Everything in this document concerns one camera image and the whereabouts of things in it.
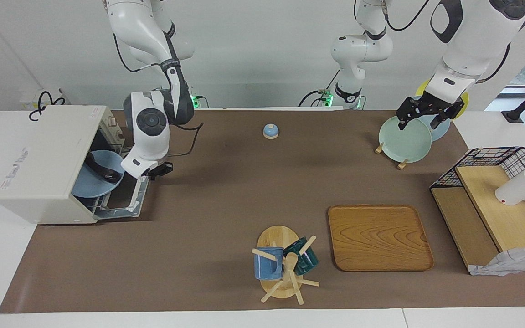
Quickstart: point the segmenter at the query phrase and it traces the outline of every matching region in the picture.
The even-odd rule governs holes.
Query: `dark green mug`
[[[307,243],[307,237],[301,237],[298,241],[292,243],[283,250],[283,256],[287,256],[289,253],[295,253],[297,255],[297,265],[295,266],[294,272],[297,276],[302,276],[306,274],[313,268],[317,266],[319,260],[317,256],[313,253],[311,247],[305,251],[303,255],[299,255],[299,251]]]

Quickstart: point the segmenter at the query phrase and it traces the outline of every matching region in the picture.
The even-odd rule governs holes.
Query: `wooden shelf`
[[[499,251],[465,188],[434,188],[432,193],[465,266],[488,264]]]
[[[500,166],[456,168],[469,198],[499,251],[525,247],[525,203],[500,203],[494,192],[509,178]]]

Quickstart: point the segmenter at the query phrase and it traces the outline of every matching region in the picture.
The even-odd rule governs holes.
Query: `green plate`
[[[380,128],[378,139],[384,143],[382,150],[396,162],[414,163],[431,150],[431,131],[420,120],[410,121],[404,130],[398,128],[400,121],[396,116],[389,118]]]

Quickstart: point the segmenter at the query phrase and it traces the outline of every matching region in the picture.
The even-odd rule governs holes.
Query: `mug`
[[[307,272],[315,268],[317,266],[317,263],[319,263],[319,260],[317,260],[317,256],[315,256],[315,253],[313,253],[311,247],[309,247],[303,255],[299,255],[299,251],[306,243],[307,237],[301,237],[298,241],[292,243],[283,251],[284,256],[287,256],[287,254],[289,253],[295,253],[297,255],[297,265],[294,269],[294,272],[297,276],[302,276],[303,274],[306,274]]]
[[[260,255],[254,255],[254,277],[258,280],[277,280],[283,278],[283,248],[282,247],[257,247],[273,255],[277,260],[265,259]]]

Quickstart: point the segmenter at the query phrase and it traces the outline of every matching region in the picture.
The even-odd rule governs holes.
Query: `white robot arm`
[[[461,0],[441,0],[431,27],[447,50],[421,99],[406,98],[396,111],[399,128],[423,115],[437,115],[432,128],[455,118],[463,107],[461,95],[475,85],[524,24],[525,0],[472,0],[467,6]]]
[[[360,64],[383,61],[392,53],[392,39],[386,33],[381,0],[359,0],[355,10],[356,21],[364,33],[339,37],[331,47],[331,56],[340,65],[340,73],[330,92],[334,96],[333,105],[345,108],[358,104],[366,77]]]
[[[133,92],[123,107],[135,146],[121,166],[135,178],[164,164],[169,150],[169,124],[185,124],[194,115],[188,85],[181,73],[180,57],[173,46],[175,25],[160,0],[104,0],[112,30],[129,46],[137,60],[159,74],[162,89]],[[193,54],[178,42],[183,58]]]

